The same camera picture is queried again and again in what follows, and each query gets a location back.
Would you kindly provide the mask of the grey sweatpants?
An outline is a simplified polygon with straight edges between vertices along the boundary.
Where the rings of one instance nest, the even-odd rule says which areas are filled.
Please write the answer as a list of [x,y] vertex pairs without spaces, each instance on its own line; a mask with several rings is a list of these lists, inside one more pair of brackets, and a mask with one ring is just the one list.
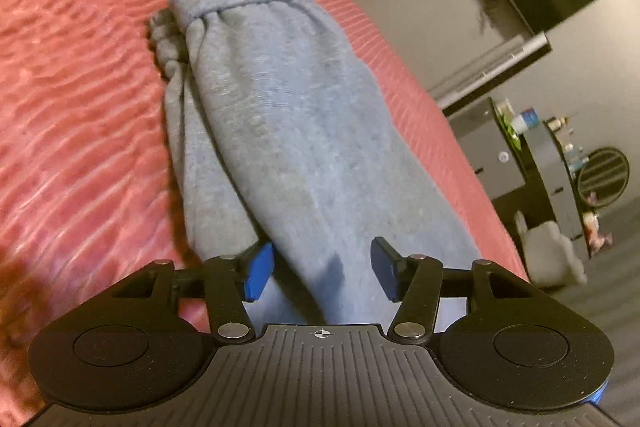
[[390,323],[370,261],[378,236],[451,268],[478,257],[320,4],[169,0],[150,31],[190,248],[276,251],[248,308],[256,326]]

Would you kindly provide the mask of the round black slatted mirror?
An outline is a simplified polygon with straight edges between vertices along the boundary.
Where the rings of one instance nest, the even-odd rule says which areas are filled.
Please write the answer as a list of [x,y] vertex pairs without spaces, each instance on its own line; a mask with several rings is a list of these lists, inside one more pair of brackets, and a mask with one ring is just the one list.
[[600,209],[612,205],[626,190],[630,165],[615,147],[601,147],[588,155],[577,176],[577,194],[582,205]]

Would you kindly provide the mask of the pink figurine on desk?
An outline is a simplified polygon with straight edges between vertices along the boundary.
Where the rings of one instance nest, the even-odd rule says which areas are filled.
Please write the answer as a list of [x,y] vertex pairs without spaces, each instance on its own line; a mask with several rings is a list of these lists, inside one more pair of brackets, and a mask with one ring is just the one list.
[[599,254],[603,249],[613,245],[613,235],[611,233],[602,234],[600,232],[599,216],[597,211],[594,210],[594,206],[597,202],[597,193],[591,192],[587,196],[587,204],[591,207],[591,210],[585,211],[582,214],[582,224],[586,230],[586,239],[589,251],[593,256]]

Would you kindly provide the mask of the white blue cup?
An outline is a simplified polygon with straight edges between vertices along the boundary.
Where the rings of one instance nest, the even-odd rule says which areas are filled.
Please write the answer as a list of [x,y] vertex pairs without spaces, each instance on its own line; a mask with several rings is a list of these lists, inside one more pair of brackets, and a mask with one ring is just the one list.
[[536,110],[533,107],[523,110],[512,117],[510,121],[511,128],[517,133],[522,134],[529,129],[537,127],[539,124],[539,118]]

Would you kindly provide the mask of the grey fluffy vanity chair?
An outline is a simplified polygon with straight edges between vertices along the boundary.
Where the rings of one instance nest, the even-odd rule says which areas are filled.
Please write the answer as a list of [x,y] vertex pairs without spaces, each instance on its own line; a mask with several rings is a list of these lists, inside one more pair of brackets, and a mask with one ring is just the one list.
[[522,245],[524,265],[532,284],[538,288],[585,285],[588,277],[573,243],[554,221],[530,229],[521,211],[514,215],[514,225]]

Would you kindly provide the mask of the black grey vanity desk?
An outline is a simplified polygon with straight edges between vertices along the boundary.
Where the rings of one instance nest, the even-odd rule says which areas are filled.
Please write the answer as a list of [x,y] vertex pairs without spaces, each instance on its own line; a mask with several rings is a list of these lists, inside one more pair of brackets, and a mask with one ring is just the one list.
[[554,221],[577,257],[590,259],[570,170],[545,124],[525,131],[515,144],[490,98],[452,116],[449,124],[515,244],[521,243],[515,224],[521,213],[531,229]]

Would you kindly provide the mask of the pink ribbed bedspread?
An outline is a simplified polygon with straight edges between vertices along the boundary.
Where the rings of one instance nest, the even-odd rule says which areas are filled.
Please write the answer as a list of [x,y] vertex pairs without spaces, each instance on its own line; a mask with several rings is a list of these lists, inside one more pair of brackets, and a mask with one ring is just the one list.
[[[352,0],[316,0],[483,257],[520,256],[446,118]],[[1,0],[1,421],[42,400],[39,329],[157,258],[189,261],[146,24],[166,0]]]

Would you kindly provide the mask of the white vertical pole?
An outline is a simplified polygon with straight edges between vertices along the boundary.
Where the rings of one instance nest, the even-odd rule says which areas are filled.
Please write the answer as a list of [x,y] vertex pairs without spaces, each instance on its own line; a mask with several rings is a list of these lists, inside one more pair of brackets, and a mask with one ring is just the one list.
[[459,68],[428,89],[446,115],[474,103],[552,50],[547,35],[518,35]]

